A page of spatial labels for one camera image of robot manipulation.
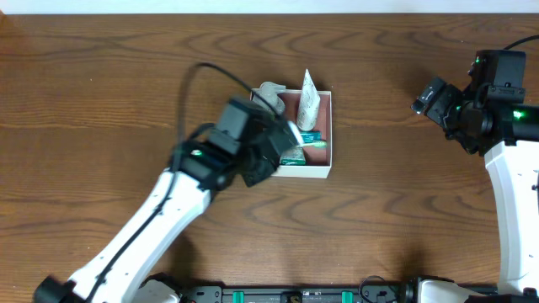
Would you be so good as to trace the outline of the green soap bar pack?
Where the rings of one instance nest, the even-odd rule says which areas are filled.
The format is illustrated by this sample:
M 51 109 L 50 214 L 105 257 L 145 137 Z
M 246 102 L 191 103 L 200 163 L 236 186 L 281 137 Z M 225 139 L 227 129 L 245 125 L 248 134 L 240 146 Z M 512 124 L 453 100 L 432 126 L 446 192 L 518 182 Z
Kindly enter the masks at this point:
M 304 151 L 300 146 L 285 151 L 280 157 L 281 166 L 303 166 L 306 163 Z

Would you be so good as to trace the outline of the clear pump sanitizer bottle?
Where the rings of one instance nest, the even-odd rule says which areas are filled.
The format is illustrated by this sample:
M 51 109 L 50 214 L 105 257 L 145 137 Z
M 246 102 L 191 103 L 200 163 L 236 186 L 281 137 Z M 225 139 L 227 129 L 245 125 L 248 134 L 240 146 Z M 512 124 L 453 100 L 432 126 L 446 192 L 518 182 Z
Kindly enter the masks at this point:
M 265 110 L 272 113 L 274 109 L 277 114 L 283 114 L 286 106 L 283 100 L 279 97 L 280 93 L 286 91 L 285 85 L 280 85 L 274 82 L 263 82 L 258 89 L 254 89 L 257 95 L 252 96 L 252 100 Z

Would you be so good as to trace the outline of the green white toothbrush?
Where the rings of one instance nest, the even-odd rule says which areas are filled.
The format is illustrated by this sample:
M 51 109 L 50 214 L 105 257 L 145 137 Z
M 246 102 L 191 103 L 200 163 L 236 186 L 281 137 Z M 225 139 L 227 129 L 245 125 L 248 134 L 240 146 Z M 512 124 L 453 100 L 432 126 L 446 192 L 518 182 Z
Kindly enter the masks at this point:
M 326 146 L 327 146 L 326 141 L 313 141 L 313 142 L 303 143 L 299 145 L 299 147 L 301 148 L 304 148 L 304 147 L 325 148 Z

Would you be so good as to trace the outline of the white lotion tube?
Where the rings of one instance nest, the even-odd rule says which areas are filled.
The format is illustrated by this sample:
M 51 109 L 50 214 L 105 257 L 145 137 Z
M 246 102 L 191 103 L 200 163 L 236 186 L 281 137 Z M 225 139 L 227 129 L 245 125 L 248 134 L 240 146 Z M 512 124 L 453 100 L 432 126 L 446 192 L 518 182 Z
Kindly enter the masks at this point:
M 296 125 L 300 130 L 313 130 L 318 119 L 320 96 L 308 69 L 305 70 Z

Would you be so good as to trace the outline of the Colgate toothpaste tube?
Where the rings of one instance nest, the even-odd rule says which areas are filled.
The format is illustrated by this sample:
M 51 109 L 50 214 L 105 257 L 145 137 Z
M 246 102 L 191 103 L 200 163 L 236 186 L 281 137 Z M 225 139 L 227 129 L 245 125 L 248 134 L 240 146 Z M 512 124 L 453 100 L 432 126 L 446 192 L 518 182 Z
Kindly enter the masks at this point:
M 322 140 L 320 131 L 301 131 L 300 135 L 305 144 Z

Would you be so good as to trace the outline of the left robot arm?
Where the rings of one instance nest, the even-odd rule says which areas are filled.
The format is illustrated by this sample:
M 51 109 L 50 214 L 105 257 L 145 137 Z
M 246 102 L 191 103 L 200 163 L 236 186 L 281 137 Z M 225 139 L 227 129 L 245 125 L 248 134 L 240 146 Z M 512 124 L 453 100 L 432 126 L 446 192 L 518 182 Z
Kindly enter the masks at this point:
M 34 302 L 132 302 L 179 234 L 236 175 L 252 187 L 270 177 L 283 152 L 302 143 L 280 118 L 223 118 L 200 125 L 174 150 L 171 164 L 113 240 L 67 282 L 45 278 Z

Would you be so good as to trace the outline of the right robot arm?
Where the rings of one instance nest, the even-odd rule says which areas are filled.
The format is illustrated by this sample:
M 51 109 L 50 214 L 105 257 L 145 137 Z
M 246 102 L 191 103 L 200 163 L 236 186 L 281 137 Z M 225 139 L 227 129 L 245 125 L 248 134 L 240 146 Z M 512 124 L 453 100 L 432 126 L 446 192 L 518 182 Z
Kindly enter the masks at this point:
M 538 108 L 507 95 L 513 85 L 483 82 L 462 92 L 436 77 L 412 105 L 483 157 L 496 204 L 500 273 L 496 295 L 454 282 L 419 282 L 420 302 L 536 302 L 538 300 Z

